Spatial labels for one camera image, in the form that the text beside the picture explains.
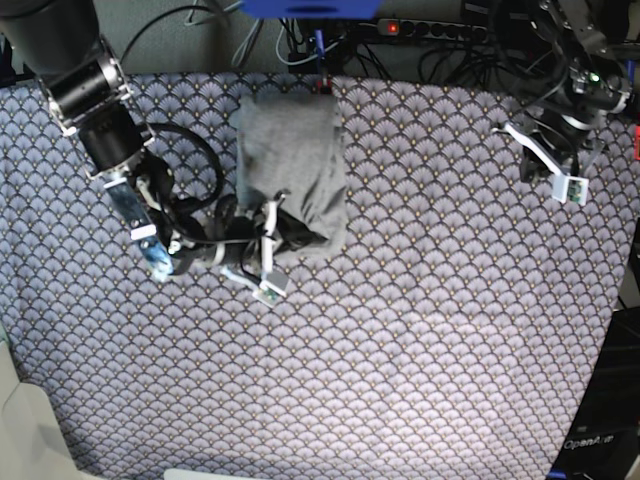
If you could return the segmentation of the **light grey T-shirt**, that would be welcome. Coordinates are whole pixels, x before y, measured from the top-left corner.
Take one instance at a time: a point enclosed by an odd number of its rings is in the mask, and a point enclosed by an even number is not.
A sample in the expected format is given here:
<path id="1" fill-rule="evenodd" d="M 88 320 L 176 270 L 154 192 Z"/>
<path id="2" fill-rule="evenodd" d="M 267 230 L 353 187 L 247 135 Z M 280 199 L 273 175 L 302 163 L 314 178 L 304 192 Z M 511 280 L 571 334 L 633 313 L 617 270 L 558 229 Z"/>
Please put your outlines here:
<path id="1" fill-rule="evenodd" d="M 237 130 L 238 206 L 254 210 L 286 191 L 283 213 L 311 238 L 282 256 L 337 255 L 347 233 L 345 142 L 337 98 L 246 95 L 232 125 Z"/>

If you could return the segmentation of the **red clamp at right edge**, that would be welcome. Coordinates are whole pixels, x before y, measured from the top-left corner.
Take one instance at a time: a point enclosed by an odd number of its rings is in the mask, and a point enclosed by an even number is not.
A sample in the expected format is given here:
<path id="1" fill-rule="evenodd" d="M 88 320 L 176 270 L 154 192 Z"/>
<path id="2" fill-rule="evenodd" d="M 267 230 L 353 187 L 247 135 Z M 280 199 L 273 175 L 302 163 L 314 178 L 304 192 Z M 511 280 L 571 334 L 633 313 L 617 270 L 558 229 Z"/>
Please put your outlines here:
<path id="1" fill-rule="evenodd" d="M 634 158 L 640 160 L 640 125 L 636 125 L 634 137 Z"/>

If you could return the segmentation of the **red black table clamp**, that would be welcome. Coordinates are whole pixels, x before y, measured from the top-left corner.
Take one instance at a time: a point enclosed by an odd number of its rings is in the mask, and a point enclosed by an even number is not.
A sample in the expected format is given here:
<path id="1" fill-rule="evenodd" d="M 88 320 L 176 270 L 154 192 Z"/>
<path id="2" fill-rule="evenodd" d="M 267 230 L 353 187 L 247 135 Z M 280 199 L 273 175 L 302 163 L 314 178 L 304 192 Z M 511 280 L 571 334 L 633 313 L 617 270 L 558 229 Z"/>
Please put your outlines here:
<path id="1" fill-rule="evenodd" d="M 332 81 L 328 76 L 321 76 L 317 82 L 317 91 L 321 95 L 332 95 Z"/>

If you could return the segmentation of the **fan-patterned purple tablecloth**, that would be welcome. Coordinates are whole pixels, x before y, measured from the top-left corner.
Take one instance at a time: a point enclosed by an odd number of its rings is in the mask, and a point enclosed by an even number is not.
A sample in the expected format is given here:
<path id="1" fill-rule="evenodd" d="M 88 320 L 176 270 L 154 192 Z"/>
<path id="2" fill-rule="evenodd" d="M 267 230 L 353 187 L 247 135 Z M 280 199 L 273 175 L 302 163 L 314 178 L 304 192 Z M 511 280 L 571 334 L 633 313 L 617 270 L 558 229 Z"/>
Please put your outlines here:
<path id="1" fill-rule="evenodd" d="M 519 180 L 496 93 L 339 78 L 343 248 L 266 307 L 209 268 L 153 281 L 34 87 L 1 94 L 1 320 L 77 466 L 273 479 L 541 479 L 639 213 L 604 121 L 584 206 Z"/>

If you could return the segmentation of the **black power strip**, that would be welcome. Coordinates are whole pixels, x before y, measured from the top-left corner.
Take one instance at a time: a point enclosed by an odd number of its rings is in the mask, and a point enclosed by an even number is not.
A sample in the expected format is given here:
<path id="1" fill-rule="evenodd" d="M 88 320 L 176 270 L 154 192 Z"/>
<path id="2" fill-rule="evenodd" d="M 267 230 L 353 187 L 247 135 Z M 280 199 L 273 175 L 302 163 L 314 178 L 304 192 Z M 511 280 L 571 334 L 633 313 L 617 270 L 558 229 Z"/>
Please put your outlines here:
<path id="1" fill-rule="evenodd" d="M 389 37 L 456 40 L 484 43 L 488 31 L 483 26 L 417 20 L 379 19 L 376 27 L 380 35 Z"/>

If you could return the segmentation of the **black OpenArm box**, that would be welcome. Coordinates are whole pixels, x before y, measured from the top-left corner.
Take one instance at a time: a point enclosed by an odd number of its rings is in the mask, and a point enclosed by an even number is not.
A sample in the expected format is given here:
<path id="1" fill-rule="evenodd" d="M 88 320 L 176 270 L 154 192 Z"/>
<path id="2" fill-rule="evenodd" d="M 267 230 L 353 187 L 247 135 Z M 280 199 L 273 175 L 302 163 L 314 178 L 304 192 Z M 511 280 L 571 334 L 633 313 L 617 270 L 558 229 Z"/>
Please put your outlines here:
<path id="1" fill-rule="evenodd" d="M 569 479 L 639 476 L 639 309 L 614 313 L 557 458 Z"/>

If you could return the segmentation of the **white board at corner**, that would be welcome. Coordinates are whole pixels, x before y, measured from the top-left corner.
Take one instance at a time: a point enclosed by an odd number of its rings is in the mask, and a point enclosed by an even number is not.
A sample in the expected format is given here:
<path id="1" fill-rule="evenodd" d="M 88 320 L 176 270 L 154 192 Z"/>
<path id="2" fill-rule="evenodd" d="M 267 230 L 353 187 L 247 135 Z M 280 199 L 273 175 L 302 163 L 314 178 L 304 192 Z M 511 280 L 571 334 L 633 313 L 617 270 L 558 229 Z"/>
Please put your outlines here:
<path id="1" fill-rule="evenodd" d="M 79 479 L 47 394 L 19 380 L 1 344 L 1 477 Z"/>

